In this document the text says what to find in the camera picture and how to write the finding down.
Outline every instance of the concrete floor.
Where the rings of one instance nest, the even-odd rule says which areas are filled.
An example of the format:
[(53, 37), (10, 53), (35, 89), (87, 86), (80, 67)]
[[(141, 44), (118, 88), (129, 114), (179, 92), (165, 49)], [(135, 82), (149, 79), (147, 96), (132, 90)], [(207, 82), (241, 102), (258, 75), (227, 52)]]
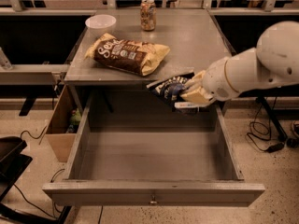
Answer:
[[(277, 101), (277, 106), (284, 107), (286, 104), (299, 105), (297, 100)], [(105, 206), (101, 223), (298, 223), (299, 148), (285, 147), (272, 154), (258, 151), (246, 137), (249, 123), (254, 119), (258, 108), (259, 105), (252, 99), (235, 100), (228, 105), (225, 113), (225, 123), (246, 182), (263, 183), (265, 186), (264, 194), (252, 205), (241, 208)], [(0, 100), (0, 136), (20, 136), (24, 130), (33, 136), (39, 136), (53, 112), (52, 105), (47, 100), (37, 100), (26, 117), (19, 117), (20, 109), (21, 100)], [(262, 110), (258, 121), (267, 123), (265, 111)], [(281, 121), (289, 137), (293, 137), (291, 123), (292, 121), (287, 119)], [(272, 130), (271, 141), (257, 141), (260, 147), (268, 147), (278, 141), (275, 129)], [(35, 140), (28, 133), (24, 133), (22, 138), (28, 145), (23, 154), (31, 156), (33, 161), (16, 184), (27, 200), (52, 215), (51, 199), (43, 192), (42, 186), (50, 182), (65, 164), (57, 161), (47, 138)], [(15, 188), (10, 190), (2, 203), (12, 209), (47, 216), (28, 204)], [(101, 208), (72, 208), (65, 223), (98, 223)]]

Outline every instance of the bowl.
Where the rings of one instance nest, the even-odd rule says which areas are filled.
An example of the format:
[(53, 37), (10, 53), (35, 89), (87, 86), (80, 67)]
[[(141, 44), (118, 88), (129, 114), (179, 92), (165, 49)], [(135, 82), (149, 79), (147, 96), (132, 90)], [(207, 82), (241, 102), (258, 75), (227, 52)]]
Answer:
[(85, 21), (89, 31), (99, 37), (104, 33), (113, 33), (116, 18), (107, 14), (94, 15)]

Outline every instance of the brown chip bag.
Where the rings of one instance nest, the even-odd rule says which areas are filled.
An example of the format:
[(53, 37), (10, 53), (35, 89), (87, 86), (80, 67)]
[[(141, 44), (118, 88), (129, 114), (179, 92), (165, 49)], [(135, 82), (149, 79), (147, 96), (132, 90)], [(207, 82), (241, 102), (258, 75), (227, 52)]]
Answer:
[(85, 58), (123, 71), (146, 76), (151, 74), (167, 55), (165, 45), (118, 40), (111, 34), (103, 34), (86, 52)]

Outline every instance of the can lid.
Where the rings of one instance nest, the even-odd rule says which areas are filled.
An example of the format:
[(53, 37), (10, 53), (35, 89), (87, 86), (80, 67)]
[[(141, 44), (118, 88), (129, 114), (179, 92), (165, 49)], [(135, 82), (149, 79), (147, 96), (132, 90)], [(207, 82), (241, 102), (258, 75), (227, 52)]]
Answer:
[(155, 2), (155, 0), (142, 0), (142, 3), (145, 4), (153, 4)]

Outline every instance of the drawer knob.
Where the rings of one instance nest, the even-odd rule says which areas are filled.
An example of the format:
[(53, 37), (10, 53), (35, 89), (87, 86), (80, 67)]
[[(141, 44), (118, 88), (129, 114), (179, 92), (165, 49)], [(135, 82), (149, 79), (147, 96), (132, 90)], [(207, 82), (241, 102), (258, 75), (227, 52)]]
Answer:
[(149, 205), (157, 205), (158, 202), (156, 201), (155, 195), (151, 196), (151, 201), (149, 201)]

